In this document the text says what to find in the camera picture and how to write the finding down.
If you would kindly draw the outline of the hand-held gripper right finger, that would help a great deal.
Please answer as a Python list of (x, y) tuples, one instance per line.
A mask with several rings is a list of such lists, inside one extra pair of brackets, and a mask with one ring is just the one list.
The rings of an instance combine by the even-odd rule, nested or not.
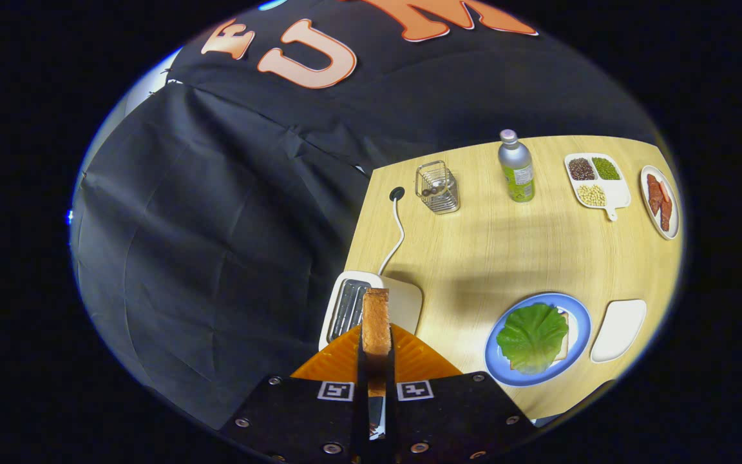
[(487, 372), (399, 382), (392, 324), (388, 356), (385, 437), (379, 463), (491, 463), (539, 436), (539, 429)]

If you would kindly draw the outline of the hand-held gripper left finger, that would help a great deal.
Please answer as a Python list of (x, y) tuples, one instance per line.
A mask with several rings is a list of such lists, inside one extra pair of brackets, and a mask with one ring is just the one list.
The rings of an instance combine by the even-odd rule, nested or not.
[(354, 381), (268, 375), (220, 432), (265, 463), (362, 463), (369, 441), (367, 376), (361, 328), (330, 346), (346, 347)]

